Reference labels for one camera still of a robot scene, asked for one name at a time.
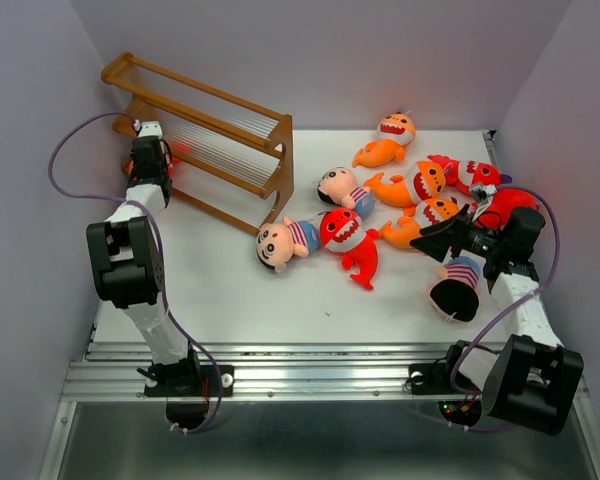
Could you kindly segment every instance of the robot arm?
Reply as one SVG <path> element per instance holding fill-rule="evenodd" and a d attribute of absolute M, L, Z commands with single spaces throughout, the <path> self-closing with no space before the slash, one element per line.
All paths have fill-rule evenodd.
<path fill-rule="evenodd" d="M 156 396 L 186 395 L 199 384 L 200 367 L 188 340 L 170 320 L 162 297 L 164 265 L 141 204 L 157 216 L 169 204 L 170 158 L 158 122 L 143 122 L 131 147 L 126 201 L 104 222 L 87 227 L 93 279 L 99 297 L 111 301 L 140 330 L 153 363 L 147 387 Z"/>
<path fill-rule="evenodd" d="M 489 202 L 478 189 L 474 198 Z M 412 246 L 438 261 L 447 252 L 458 256 L 468 250 L 486 259 L 484 276 L 489 291 L 503 310 L 530 292 L 538 292 L 538 275 L 529 257 L 545 220 L 534 209 L 517 207 L 502 231 L 477 227 L 467 207 L 453 219 L 421 231 Z M 472 349 L 459 373 L 482 391 L 483 412 L 551 435 L 558 434 L 567 419 L 584 369 L 579 353 L 563 347 L 551 329 L 537 296 L 513 310 L 503 321 L 509 340 L 500 354 Z M 464 342 L 447 354 L 450 368 L 458 362 Z M 542 381 L 530 379 L 532 374 Z"/>

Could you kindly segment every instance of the screw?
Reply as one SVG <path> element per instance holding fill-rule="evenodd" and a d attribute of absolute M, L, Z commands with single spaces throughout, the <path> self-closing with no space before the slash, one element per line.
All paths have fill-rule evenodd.
<path fill-rule="evenodd" d="M 222 388 L 229 388 L 231 385 L 233 385 L 233 377 L 228 373 L 223 374 Z"/>

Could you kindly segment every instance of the wooden shelf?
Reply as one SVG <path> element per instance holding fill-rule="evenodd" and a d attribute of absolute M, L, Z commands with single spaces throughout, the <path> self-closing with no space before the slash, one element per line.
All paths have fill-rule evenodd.
<path fill-rule="evenodd" d="M 157 119 L 162 123 L 165 139 L 175 156 L 261 199 L 276 195 L 270 211 L 256 224 L 211 207 L 197 199 L 195 192 L 179 191 L 181 198 L 253 235 L 260 225 L 278 217 L 293 193 L 291 116 L 128 52 L 104 68 L 102 79 L 131 93 L 128 113 L 143 121 Z M 216 103 L 209 102 L 209 97 Z M 203 112 L 189 104 L 207 106 L 219 113 Z M 113 128 L 119 133 L 135 135 L 131 120 L 124 116 L 116 118 Z"/>

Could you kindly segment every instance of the wooden rack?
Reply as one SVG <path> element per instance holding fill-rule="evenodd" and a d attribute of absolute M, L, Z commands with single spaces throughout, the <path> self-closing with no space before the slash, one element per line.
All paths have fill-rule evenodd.
<path fill-rule="evenodd" d="M 142 71 L 178 82 L 178 86 L 204 92 L 237 105 L 247 118 L 221 120 L 157 93 Z M 274 221 L 293 193 L 292 119 L 255 103 L 205 85 L 125 52 L 102 70 L 102 80 L 132 94 L 126 111 L 140 120 L 160 120 L 174 156 L 225 182 L 275 202 L 266 217 L 253 225 L 176 188 L 176 195 L 231 225 L 256 235 L 260 225 Z M 116 132 L 135 136 L 131 121 L 117 117 Z"/>

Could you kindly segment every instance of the striped shirt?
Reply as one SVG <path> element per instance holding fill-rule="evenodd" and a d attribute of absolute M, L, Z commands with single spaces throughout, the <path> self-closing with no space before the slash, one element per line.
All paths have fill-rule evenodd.
<path fill-rule="evenodd" d="M 300 222 L 291 222 L 289 224 L 289 228 L 291 229 L 293 243 L 296 245 L 303 245 L 305 247 L 309 245 L 307 234 L 304 232 L 304 228 L 302 228 Z"/>
<path fill-rule="evenodd" d="M 349 193 L 349 196 L 353 198 L 353 201 L 356 203 L 358 203 L 358 200 L 360 200 L 365 195 L 367 195 L 367 192 L 364 190 L 364 188 L 361 187 L 356 187 Z"/>
<path fill-rule="evenodd" d="M 300 220 L 289 224 L 291 238 L 296 245 L 307 247 L 310 252 L 314 251 L 320 245 L 318 230 L 311 222 Z"/>
<path fill-rule="evenodd" d="M 445 266 L 447 278 L 464 282 L 474 289 L 478 286 L 480 280 L 479 270 L 476 267 L 477 263 L 467 257 L 453 259 Z"/>

